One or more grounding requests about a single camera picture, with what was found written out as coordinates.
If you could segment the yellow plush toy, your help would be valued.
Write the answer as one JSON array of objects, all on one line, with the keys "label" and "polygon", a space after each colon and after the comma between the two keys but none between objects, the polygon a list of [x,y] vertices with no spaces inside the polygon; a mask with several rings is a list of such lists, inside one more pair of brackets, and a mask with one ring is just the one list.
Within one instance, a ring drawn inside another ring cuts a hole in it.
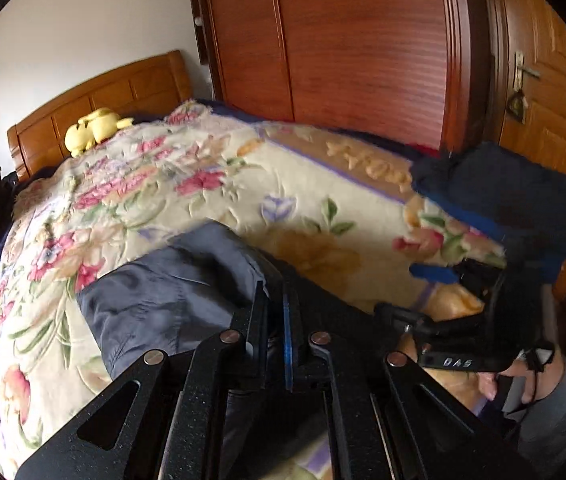
[{"label": "yellow plush toy", "polygon": [[64,144],[70,156],[76,158],[85,151],[111,139],[112,136],[134,123],[131,117],[121,118],[109,108],[98,108],[94,112],[79,118],[66,130]]}]

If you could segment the dark wooden corner shelf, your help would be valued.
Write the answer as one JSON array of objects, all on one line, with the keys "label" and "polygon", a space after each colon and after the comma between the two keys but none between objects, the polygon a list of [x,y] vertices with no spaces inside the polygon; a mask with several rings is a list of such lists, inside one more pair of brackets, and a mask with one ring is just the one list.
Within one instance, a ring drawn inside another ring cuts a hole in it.
[{"label": "dark wooden corner shelf", "polygon": [[201,0],[190,0],[190,2],[191,2],[192,18],[194,23],[198,59],[202,65],[208,65],[209,54],[206,46],[203,11],[201,9]]}]

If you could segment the dark navy jacket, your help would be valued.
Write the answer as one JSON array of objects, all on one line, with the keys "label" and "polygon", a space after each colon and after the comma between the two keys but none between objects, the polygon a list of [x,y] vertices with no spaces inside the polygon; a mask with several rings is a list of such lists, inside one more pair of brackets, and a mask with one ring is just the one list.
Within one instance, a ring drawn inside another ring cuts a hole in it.
[{"label": "dark navy jacket", "polygon": [[[100,410],[83,425],[85,437],[110,437],[123,448],[126,479],[157,478],[168,433],[195,349],[248,310],[256,285],[268,295],[266,382],[233,393],[227,442],[233,461],[220,479],[258,477],[327,434],[318,390],[285,386],[283,302],[287,264],[251,247],[228,228],[207,222],[126,263],[79,292],[79,307],[101,349],[110,385]],[[379,401],[385,370],[379,329],[358,309],[358,477],[390,474]]]}]

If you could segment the folded dark blue clothes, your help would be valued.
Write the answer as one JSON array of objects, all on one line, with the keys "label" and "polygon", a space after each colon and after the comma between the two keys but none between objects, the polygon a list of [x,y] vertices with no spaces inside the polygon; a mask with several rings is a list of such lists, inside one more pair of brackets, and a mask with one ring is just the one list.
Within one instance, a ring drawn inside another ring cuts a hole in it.
[{"label": "folded dark blue clothes", "polygon": [[415,192],[500,244],[508,263],[557,281],[566,262],[566,174],[488,142],[421,158],[410,172]]}]

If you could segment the wooden headboard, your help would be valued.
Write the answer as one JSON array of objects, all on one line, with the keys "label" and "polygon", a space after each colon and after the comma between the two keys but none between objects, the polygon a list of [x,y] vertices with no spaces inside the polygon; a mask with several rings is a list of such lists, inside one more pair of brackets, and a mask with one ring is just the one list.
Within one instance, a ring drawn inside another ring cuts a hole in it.
[{"label": "wooden headboard", "polygon": [[70,157],[65,132],[82,116],[106,107],[123,117],[165,116],[193,96],[180,51],[145,58],[84,81],[12,126],[6,136],[15,172],[28,180]]}]

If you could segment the wooden bedroom door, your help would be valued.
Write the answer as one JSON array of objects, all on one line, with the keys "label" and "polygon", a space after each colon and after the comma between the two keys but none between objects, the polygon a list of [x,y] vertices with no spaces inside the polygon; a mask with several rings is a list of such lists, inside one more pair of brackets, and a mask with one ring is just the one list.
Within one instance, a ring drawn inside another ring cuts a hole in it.
[{"label": "wooden bedroom door", "polygon": [[[506,118],[500,144],[566,174],[566,24],[545,0],[504,0],[504,6],[511,71],[515,52],[522,51],[541,77],[525,77],[526,121]],[[566,300],[566,263],[554,292]]]}]

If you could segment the floral bed blanket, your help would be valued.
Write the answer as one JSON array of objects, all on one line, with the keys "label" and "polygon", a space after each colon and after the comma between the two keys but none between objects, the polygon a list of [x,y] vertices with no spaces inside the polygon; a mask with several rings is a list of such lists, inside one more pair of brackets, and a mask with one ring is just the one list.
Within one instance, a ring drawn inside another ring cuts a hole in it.
[{"label": "floral bed blanket", "polygon": [[423,304],[413,262],[502,266],[498,243],[412,191],[412,157],[187,101],[19,192],[0,257],[0,474],[112,380],[78,292],[195,224],[228,226],[364,311]]}]

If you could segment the louvered wooden wardrobe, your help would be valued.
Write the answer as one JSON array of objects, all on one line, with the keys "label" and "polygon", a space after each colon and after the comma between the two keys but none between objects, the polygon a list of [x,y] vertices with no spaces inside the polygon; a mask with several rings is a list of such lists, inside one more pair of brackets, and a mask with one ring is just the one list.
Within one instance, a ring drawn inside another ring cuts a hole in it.
[{"label": "louvered wooden wardrobe", "polygon": [[459,152],[484,135],[486,0],[198,0],[216,98]]}]

